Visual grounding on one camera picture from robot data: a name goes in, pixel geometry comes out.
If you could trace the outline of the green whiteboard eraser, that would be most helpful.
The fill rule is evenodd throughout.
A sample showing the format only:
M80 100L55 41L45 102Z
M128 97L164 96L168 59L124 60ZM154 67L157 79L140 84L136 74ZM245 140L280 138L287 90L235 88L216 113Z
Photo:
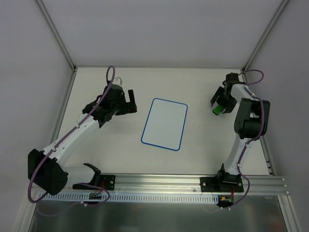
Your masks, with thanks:
M212 112L215 115L219 115L223 110L224 110L224 108L222 106L217 105L215 108L212 109Z

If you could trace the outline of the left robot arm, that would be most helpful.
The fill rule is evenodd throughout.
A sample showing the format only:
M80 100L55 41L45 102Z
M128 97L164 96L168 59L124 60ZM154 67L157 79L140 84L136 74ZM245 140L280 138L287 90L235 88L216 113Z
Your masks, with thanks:
M106 86L103 94L87 104L65 135L42 151L33 149L28 155L28 178L45 192L56 195L65 187L95 189L103 182L101 171L90 163L65 167L78 146L97 132L113 116L137 112L133 90L128 90L129 101L120 85Z

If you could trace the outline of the blue-framed small whiteboard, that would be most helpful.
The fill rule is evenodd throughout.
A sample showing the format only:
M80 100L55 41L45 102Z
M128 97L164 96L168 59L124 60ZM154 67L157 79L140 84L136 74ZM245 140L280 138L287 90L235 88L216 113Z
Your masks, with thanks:
M141 142L171 151L179 151L182 144L188 105L154 98L145 122Z

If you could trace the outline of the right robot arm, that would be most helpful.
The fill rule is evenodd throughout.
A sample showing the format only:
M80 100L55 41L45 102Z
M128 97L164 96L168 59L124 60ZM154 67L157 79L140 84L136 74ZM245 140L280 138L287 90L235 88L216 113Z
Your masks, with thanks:
M252 145L267 131L270 102L257 97L250 91L248 84L239 80L239 74L231 72L211 99L212 112L217 116L229 114L237 104L235 141L216 176L206 182L206 187L211 191L243 192L242 164Z

